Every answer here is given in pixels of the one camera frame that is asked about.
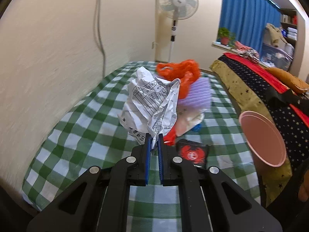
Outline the red shiny wrapper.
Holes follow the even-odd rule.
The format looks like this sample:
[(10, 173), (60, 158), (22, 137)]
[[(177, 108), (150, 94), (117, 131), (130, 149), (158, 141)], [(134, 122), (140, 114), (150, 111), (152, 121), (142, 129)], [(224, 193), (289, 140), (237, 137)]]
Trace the red shiny wrapper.
[(171, 130), (163, 137), (164, 144), (167, 146), (175, 145), (176, 137), (175, 127), (173, 126)]

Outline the black crab snack packet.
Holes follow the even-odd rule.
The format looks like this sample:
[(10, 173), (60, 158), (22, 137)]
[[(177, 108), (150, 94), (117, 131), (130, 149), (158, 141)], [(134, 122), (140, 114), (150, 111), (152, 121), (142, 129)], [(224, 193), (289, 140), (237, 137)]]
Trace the black crab snack packet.
[(209, 149), (209, 145), (186, 139), (180, 139), (176, 143), (176, 150), (180, 157), (203, 169), (207, 168)]

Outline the printed white paper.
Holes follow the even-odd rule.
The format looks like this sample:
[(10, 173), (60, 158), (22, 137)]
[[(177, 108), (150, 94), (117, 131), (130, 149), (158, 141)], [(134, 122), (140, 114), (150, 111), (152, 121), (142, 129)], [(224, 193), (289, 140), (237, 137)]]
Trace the printed white paper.
[(119, 114), (120, 124), (141, 145), (149, 134), (154, 141), (160, 134), (167, 135), (177, 120), (180, 79), (168, 81), (154, 77), (140, 67), (128, 84), (129, 93)]

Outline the orange plastic bag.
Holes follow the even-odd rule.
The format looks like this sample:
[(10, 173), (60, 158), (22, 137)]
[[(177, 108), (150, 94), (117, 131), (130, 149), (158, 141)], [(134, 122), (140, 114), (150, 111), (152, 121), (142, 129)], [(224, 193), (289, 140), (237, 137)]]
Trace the orange plastic bag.
[(156, 72), (168, 81), (173, 81), (176, 78), (180, 79), (179, 99), (187, 97), (191, 84), (201, 76), (199, 64), (192, 59), (180, 63), (159, 63)]

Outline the orange-brown pillow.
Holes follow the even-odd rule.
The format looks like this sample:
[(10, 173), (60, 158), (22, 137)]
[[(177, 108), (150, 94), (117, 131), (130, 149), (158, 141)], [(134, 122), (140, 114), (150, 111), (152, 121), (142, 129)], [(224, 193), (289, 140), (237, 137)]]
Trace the orange-brown pillow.
[(279, 68), (265, 68), (265, 70), (276, 77), (284, 85), (289, 87), (296, 94), (308, 92), (309, 85), (300, 78), (293, 76), (291, 73)]

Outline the blue plastic scrap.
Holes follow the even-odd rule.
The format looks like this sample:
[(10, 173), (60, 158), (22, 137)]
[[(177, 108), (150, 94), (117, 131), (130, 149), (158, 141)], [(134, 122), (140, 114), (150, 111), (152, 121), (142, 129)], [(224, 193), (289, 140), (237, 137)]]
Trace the blue plastic scrap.
[(199, 132), (201, 130), (202, 124), (199, 123), (197, 125), (195, 125), (191, 130), (194, 132)]

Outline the clear plastic storage box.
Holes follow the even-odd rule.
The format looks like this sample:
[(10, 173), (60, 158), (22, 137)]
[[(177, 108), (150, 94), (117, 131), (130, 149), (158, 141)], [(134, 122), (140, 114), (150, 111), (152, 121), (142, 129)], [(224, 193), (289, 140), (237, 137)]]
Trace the clear plastic storage box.
[(269, 44), (262, 44), (260, 62), (269, 68), (279, 68), (289, 71), (293, 58), (280, 48), (273, 47)]

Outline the green checkered tablecloth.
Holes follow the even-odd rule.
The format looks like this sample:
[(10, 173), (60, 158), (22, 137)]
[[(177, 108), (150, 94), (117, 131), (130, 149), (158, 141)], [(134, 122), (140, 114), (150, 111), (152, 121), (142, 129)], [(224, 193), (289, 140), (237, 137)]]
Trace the green checkered tablecloth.
[[(120, 124), (118, 116), (127, 100), (128, 83), (140, 67), (155, 71), (154, 62), (130, 62), (108, 75), (80, 100), (50, 132), (31, 162), (23, 180), (26, 202), (43, 210), (93, 165), (109, 168), (130, 155), (137, 140)], [(238, 121), (238, 115), (219, 80), (210, 75), (212, 105), (200, 131), (187, 132), (187, 140), (211, 145), (207, 164), (216, 166), (256, 201), (258, 176)], [(130, 189), (128, 231), (180, 231), (179, 194), (164, 187), (153, 154), (149, 183)]]

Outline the beige jacket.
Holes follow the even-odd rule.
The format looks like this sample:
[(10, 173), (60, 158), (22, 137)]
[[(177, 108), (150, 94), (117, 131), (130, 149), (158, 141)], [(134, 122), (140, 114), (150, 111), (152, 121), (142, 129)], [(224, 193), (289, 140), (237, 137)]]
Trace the beige jacket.
[(275, 27), (271, 23), (267, 23), (266, 30), (269, 32), (270, 41), (271, 41), (272, 46), (277, 47), (277, 48), (284, 48), (285, 45), (288, 43), (283, 37), (283, 34), (280, 28)]

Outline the striped black white clothing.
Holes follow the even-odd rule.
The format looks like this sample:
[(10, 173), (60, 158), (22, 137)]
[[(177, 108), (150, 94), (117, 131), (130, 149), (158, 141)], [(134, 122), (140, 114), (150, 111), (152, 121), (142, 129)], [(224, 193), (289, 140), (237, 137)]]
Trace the striped black white clothing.
[(252, 62), (259, 62), (259, 53), (255, 49), (246, 49), (246, 50), (239, 50), (238, 55), (251, 60)]

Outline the wooden bookshelf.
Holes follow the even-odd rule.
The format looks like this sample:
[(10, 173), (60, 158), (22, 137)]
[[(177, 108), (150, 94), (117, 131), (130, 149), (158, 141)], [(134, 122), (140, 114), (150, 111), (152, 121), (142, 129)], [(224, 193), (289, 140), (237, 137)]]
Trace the wooden bookshelf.
[(297, 42), (297, 11), (295, 9), (280, 9), (282, 34), (293, 47)]

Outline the pink folded clothing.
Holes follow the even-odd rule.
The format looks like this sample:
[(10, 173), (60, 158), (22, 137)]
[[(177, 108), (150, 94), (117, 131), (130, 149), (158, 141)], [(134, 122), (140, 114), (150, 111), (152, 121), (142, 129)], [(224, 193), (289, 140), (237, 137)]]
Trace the pink folded clothing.
[(242, 44), (239, 41), (235, 41), (235, 48), (238, 49), (238, 50), (242, 50), (242, 51), (251, 49), (250, 47), (245, 46), (244, 44)]

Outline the star patterned bed skirt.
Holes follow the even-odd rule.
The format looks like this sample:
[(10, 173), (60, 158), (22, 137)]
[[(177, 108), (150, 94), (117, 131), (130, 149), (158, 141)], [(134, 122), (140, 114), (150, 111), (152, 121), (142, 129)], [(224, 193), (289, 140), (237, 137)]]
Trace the star patterned bed skirt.
[(211, 65), (236, 100), (240, 125), (254, 159), (262, 200), (269, 206), (308, 159), (308, 115), (279, 96), (290, 89), (278, 68), (262, 68), (245, 58), (224, 53)]

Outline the blue curtain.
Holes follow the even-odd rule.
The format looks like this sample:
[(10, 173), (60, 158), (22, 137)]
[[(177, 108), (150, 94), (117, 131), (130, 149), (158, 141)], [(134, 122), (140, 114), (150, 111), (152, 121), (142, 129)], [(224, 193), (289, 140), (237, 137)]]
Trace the blue curtain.
[(270, 0), (222, 0), (219, 28), (226, 28), (235, 40), (262, 50), (266, 24), (280, 26), (281, 13)]

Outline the white standing fan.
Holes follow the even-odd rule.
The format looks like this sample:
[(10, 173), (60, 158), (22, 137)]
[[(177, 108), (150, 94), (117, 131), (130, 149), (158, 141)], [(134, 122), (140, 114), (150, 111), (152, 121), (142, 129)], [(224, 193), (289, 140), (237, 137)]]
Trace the white standing fan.
[(178, 21), (192, 17), (199, 7), (199, 0), (156, 0), (156, 2), (159, 6), (159, 10), (161, 10), (165, 16), (172, 19), (168, 55), (168, 62), (170, 62), (177, 35)]

